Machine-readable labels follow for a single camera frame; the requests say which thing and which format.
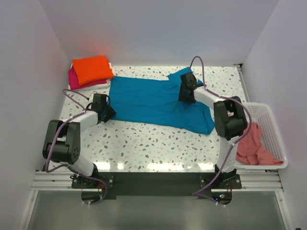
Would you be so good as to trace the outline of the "blue t-shirt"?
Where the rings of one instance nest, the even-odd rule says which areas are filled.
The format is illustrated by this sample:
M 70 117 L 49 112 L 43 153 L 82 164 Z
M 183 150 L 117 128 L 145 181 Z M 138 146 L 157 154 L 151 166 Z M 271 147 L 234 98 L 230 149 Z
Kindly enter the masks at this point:
M 167 80 L 115 76 L 109 97 L 114 120 L 156 124 L 209 135 L 214 121 L 208 106 L 179 101 L 180 76 L 189 67 L 168 75 Z

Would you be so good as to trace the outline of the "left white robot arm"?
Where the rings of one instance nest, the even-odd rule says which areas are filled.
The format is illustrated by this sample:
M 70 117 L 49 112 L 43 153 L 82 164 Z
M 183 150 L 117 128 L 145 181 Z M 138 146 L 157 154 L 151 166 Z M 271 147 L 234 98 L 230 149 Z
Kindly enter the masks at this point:
M 99 184 L 97 166 L 87 160 L 81 151 L 81 133 L 116 115 L 111 99 L 106 94 L 95 93 L 81 113 L 66 120 L 51 120 L 47 127 L 42 154 L 45 172 L 51 173 L 65 167 L 78 176 L 89 188 Z

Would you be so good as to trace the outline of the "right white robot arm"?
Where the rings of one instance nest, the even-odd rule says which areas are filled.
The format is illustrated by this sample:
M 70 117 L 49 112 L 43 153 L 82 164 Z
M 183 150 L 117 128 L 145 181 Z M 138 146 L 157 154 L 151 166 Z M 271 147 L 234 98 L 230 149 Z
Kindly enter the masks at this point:
M 193 73 L 180 76 L 179 101 L 200 102 L 213 110 L 215 131 L 221 138 L 219 159 L 214 166 L 214 184 L 225 188 L 236 175 L 236 151 L 244 130 L 248 127 L 245 107 L 239 97 L 226 97 L 198 83 Z

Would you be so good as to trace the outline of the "folded magenta t-shirt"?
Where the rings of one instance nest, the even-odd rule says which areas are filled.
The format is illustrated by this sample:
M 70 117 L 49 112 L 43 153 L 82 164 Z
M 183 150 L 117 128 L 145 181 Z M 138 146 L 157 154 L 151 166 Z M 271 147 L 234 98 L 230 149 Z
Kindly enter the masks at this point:
M 106 80 L 96 80 L 90 83 L 86 83 L 84 85 L 80 85 L 78 82 L 78 77 L 76 74 L 76 71 L 74 70 L 74 67 L 71 67 L 71 69 L 68 71 L 68 77 L 69 77 L 69 84 L 72 89 L 79 89 L 81 87 L 87 87 L 95 84 L 103 84 L 106 83 Z

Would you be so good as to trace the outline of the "folded orange t-shirt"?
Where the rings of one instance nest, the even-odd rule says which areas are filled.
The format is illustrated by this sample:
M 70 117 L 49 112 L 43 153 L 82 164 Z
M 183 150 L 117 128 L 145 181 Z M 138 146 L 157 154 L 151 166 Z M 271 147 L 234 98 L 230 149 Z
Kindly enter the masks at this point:
M 114 78 L 114 73 L 105 56 L 73 59 L 72 66 L 80 85 Z

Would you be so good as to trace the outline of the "salmon pink t-shirt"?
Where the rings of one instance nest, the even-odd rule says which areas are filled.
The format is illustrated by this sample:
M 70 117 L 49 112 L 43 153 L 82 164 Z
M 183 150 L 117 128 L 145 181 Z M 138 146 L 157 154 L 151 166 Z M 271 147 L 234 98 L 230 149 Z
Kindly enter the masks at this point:
M 249 133 L 239 141 L 236 160 L 245 165 L 281 165 L 282 160 L 275 158 L 261 142 L 263 131 L 259 124 L 252 122 Z

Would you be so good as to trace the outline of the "white plastic basket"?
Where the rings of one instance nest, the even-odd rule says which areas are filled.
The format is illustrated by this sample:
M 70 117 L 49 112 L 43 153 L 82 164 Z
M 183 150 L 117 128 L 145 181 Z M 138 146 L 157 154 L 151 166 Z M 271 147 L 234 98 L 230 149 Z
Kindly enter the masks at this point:
M 288 160 L 284 151 L 283 142 L 278 127 L 270 107 L 263 103 L 245 103 L 245 106 L 251 114 L 252 121 L 258 123 L 263 131 L 261 142 L 265 149 L 278 160 L 282 160 L 283 164 L 259 166 L 245 165 L 236 160 L 235 167 L 237 169 L 246 170 L 278 170 L 286 168 L 288 165 Z

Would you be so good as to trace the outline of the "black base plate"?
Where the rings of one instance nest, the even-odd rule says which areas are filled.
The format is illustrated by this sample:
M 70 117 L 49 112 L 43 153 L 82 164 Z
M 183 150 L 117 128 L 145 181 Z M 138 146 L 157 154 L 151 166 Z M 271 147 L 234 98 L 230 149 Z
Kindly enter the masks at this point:
M 81 190 L 83 201 L 118 196 L 191 196 L 195 192 L 217 201 L 231 201 L 232 190 L 242 188 L 236 171 L 220 174 L 208 188 L 215 177 L 213 172 L 98 172 L 96 177 L 70 177 L 71 187 Z

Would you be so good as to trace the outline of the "aluminium frame rail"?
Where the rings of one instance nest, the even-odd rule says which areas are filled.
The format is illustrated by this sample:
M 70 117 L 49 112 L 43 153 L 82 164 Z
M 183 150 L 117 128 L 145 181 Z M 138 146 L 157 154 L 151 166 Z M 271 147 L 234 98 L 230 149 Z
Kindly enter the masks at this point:
M 277 172 L 237 171 L 237 176 L 220 182 L 219 186 L 211 186 L 212 190 L 281 192 L 283 186 Z M 170 188 L 186 187 L 192 191 L 203 188 L 213 177 L 212 172 L 101 172 L 109 189 L 117 185 L 128 188 Z M 71 172 L 36 172 L 31 184 L 32 191 L 65 191 L 84 189 L 85 187 L 73 180 Z

